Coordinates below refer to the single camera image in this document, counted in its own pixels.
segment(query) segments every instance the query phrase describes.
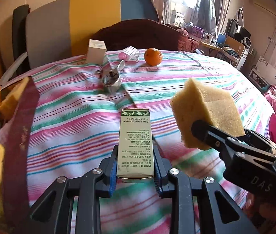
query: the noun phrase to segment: orange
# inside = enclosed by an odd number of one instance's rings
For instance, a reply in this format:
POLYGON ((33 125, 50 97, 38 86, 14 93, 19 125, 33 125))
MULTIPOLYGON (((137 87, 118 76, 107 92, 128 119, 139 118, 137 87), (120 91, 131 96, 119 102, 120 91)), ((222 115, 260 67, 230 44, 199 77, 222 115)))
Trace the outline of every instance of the orange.
POLYGON ((162 53, 156 48, 149 48, 145 51, 145 62, 151 66, 159 65, 162 59, 162 53))

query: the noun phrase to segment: cardboard box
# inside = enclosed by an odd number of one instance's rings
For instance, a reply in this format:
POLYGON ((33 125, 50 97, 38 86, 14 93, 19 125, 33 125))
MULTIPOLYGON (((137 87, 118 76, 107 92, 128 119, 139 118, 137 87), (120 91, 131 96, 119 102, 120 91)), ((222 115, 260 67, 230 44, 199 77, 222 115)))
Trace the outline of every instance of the cardboard box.
POLYGON ((89 40, 86 63, 102 65, 106 52, 104 41, 89 40))
POLYGON ((129 183, 145 182, 154 177, 148 109, 123 109, 121 112, 117 177, 129 183))

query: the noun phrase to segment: silver screw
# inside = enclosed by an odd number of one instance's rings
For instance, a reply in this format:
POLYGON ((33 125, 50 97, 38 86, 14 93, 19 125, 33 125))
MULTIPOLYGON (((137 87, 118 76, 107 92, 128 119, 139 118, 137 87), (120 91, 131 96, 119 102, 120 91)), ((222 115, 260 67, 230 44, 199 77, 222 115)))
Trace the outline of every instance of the silver screw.
POLYGON ((93 174, 101 174, 102 170, 100 168, 95 168, 95 169, 92 170, 92 173, 93 174))
POLYGON ((179 173, 179 170, 176 169, 176 168, 171 168, 170 173, 173 174, 173 175, 177 175, 179 173))
POLYGON ((245 158, 245 155, 241 152, 236 152, 237 156, 240 158, 245 158))
POLYGON ((228 139, 229 141, 235 142, 235 139, 233 139, 232 137, 227 137, 227 139, 228 139))
POLYGON ((212 183, 214 183, 215 180, 212 177, 206 177, 205 181, 206 181, 206 183, 212 184, 212 183))
POLYGON ((60 176, 57 178, 58 183, 64 183, 65 181, 66 181, 66 177, 64 177, 64 176, 60 176))

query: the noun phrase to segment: striped bed sheet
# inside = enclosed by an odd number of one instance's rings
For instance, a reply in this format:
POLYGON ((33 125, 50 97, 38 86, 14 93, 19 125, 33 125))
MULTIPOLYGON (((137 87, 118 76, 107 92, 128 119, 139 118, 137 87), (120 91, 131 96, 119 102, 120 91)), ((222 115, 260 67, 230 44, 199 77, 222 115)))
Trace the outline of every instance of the striped bed sheet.
MULTIPOLYGON (((163 61, 148 66, 145 50, 139 62, 127 62, 122 86, 107 94, 103 69, 115 67, 118 51, 107 52, 105 66, 86 64, 84 56, 38 68, 32 76, 40 98, 29 137, 28 197, 32 205, 58 176, 74 178, 99 166, 118 144, 120 112, 148 108, 152 134, 163 157, 189 176, 214 177, 243 206, 246 191, 222 177, 224 163, 217 151, 185 148, 170 108, 170 98, 189 78, 228 90, 243 125, 269 138, 273 109, 264 96, 228 63, 199 54, 162 51, 163 61)), ((195 203, 196 220, 198 207, 195 203)), ((74 233, 77 203, 74 204, 74 233)), ((102 233, 169 233, 171 200, 160 199, 154 183, 118 183, 111 199, 100 199, 102 233)), ((198 221, 196 231, 200 232, 198 221)))

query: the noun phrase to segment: yellow sponge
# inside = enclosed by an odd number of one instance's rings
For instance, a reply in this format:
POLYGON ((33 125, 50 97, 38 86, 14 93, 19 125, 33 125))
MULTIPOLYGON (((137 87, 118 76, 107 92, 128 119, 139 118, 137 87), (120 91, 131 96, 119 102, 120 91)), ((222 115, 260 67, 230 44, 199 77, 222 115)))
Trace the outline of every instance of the yellow sponge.
POLYGON ((228 91, 190 78, 170 100, 170 105, 187 148, 210 148, 192 135, 192 123, 199 119, 232 136, 245 134, 239 112, 228 91))
POLYGON ((16 85, 12 91, 6 96, 6 98, 0 104, 0 113, 5 120, 10 120, 16 109, 20 97, 29 81, 29 77, 25 77, 18 85, 16 85))

